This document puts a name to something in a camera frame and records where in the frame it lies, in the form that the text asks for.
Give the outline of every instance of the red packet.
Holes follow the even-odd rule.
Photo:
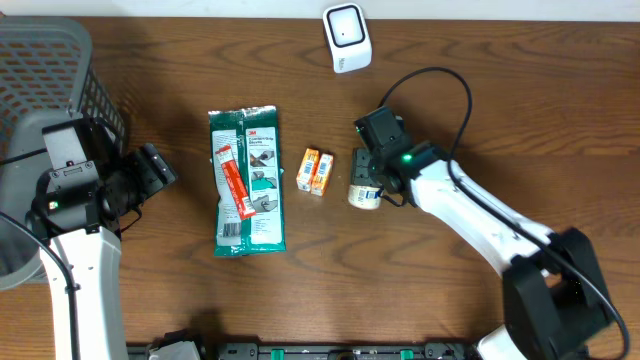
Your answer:
[[[220,161],[220,166],[224,172],[224,177],[227,179],[229,190],[231,190],[231,196],[238,208],[238,215],[240,219],[246,220],[256,214],[256,210],[253,208],[253,203],[249,199],[247,188],[242,182],[240,171],[238,170],[238,164],[236,164],[233,158],[233,152],[231,152],[231,145],[225,145],[216,151],[216,157]]]

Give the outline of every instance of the wood grain surface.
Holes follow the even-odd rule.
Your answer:
[[[438,65],[474,93],[463,168],[532,219],[590,236],[640,358],[640,24],[370,21],[372,64],[337,75],[319,20],[78,20],[133,119],[131,147],[154,143],[180,176],[122,243],[129,342],[182,328],[210,341],[473,341],[497,328],[500,279],[456,233],[416,209],[346,200],[353,121],[400,77]],[[288,251],[213,258],[207,111],[267,104],[279,110]],[[416,141],[448,146],[465,99],[432,74],[390,105]],[[308,146],[336,155],[324,198],[295,185]],[[0,359],[53,357],[46,286],[1,293],[0,323]],[[590,344],[621,349],[615,326]]]

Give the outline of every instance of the white wall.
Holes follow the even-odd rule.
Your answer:
[[[320,18],[332,0],[0,0],[7,15]],[[358,0],[370,19],[640,21],[640,0]]]

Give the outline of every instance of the laundry basket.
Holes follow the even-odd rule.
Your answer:
[[[81,114],[109,122],[123,140],[120,151],[124,154],[127,130],[91,67],[91,52],[88,32],[75,21],[0,18],[0,160],[44,147],[39,139],[32,140],[38,138],[34,131]],[[48,167],[46,153],[0,167],[0,210],[25,223],[30,201],[25,201],[29,194],[24,192],[33,189],[35,194],[37,177]],[[22,176],[24,186],[6,189],[2,181],[8,176]],[[12,229],[0,223],[0,290],[43,274],[37,245],[16,241],[12,235]]]

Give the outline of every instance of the teal plastic packet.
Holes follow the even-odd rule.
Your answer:
[[[286,251],[282,212],[282,169],[275,106],[210,111],[211,158],[220,200],[215,256]],[[231,145],[256,215],[241,221],[215,152]]]

